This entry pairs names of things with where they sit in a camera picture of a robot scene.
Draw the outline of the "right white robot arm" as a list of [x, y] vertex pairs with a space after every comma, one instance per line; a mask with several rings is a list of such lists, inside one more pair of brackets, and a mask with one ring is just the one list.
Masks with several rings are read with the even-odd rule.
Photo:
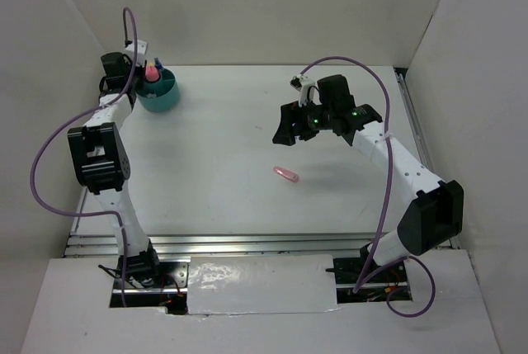
[[314, 81], [297, 75], [290, 81], [299, 99], [280, 108], [280, 124], [272, 141], [292, 146], [330, 130], [392, 174], [391, 188], [406, 204], [397, 227], [362, 250], [361, 275], [379, 281], [389, 263], [420, 256], [462, 230], [464, 190], [457, 181], [445, 182], [428, 170], [384, 127], [370, 105], [358, 106], [341, 74]]

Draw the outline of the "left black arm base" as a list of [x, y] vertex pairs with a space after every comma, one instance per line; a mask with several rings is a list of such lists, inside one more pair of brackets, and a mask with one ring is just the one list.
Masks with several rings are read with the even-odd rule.
[[120, 257], [115, 267], [97, 267], [112, 279], [110, 307], [159, 307], [168, 314], [188, 313], [188, 261]]

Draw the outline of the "pink clear highlighter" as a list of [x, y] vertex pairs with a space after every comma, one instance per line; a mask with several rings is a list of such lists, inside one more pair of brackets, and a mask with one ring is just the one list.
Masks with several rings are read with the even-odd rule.
[[277, 175], [283, 177], [284, 179], [290, 181], [290, 182], [298, 182], [299, 181], [299, 175], [296, 174], [295, 172], [292, 172], [286, 168], [282, 168], [282, 167], [279, 167], [279, 166], [275, 166], [273, 168], [274, 170], [274, 173], [276, 173]]

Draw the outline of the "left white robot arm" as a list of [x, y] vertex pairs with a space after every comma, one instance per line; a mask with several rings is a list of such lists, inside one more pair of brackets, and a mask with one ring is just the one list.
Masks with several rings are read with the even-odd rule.
[[131, 165], [120, 137], [134, 110], [135, 90], [143, 86], [141, 67], [120, 52], [104, 54], [101, 62], [100, 109], [68, 131], [68, 145], [78, 182], [110, 218], [119, 256], [116, 275], [125, 284], [151, 288], [162, 280], [163, 267], [130, 199]]

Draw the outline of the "clear glue bottle blue cap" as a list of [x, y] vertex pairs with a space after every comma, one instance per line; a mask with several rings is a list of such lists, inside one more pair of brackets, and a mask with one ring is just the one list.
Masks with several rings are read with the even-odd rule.
[[155, 66], [155, 68], [156, 68], [158, 71], [162, 71], [162, 70], [163, 70], [163, 65], [162, 65], [162, 63], [161, 63], [161, 61], [160, 61], [159, 58], [155, 58], [155, 59], [154, 59], [154, 66]]

